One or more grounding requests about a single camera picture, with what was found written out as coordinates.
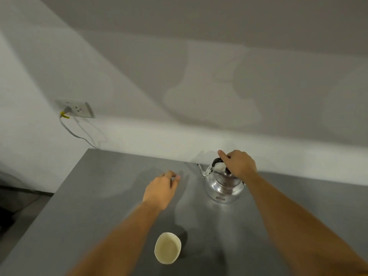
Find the person's left hand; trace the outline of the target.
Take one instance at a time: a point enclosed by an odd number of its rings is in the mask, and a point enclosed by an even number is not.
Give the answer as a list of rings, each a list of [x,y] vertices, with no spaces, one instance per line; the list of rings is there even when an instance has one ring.
[[[175,195],[176,189],[170,189],[163,182],[163,175],[154,178],[146,187],[142,203],[150,207],[162,211],[165,210]]]

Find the person's right hand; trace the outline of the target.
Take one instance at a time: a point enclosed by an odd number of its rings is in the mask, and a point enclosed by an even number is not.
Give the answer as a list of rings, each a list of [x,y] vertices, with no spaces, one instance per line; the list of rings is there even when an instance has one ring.
[[[248,183],[258,177],[256,163],[246,152],[233,150],[227,154],[230,157],[230,163],[226,165],[231,174]]]

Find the silver metal kettle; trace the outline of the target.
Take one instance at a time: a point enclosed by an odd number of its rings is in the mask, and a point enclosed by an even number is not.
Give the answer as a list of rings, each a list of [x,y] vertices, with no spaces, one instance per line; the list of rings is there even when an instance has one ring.
[[[204,179],[204,189],[211,199],[228,204],[240,197],[245,183],[231,173],[221,158],[214,159],[206,170],[199,163],[197,166]]]

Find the person's right forearm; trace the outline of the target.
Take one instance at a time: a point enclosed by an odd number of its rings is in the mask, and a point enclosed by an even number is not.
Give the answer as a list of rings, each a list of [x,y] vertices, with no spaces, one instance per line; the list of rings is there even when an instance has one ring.
[[[242,174],[241,179],[295,276],[368,276],[368,264],[305,208],[255,171]]]

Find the person's left forearm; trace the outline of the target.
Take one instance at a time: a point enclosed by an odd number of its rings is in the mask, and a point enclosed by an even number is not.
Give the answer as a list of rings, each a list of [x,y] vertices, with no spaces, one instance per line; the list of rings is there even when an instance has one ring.
[[[143,201],[67,276],[129,276],[151,227],[167,206],[154,200]]]

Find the white paper cup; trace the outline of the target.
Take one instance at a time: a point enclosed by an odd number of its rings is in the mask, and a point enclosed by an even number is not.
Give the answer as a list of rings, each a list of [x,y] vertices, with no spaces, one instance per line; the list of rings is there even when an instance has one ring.
[[[173,264],[182,249],[182,243],[178,236],[171,232],[162,233],[156,241],[154,255],[159,263]]]

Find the white wall socket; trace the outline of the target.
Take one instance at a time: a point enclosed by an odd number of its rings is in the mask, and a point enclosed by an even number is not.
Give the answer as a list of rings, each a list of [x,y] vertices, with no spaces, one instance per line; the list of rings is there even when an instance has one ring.
[[[56,104],[64,115],[75,117],[94,118],[94,113],[88,102],[75,101],[70,99],[56,99]]]

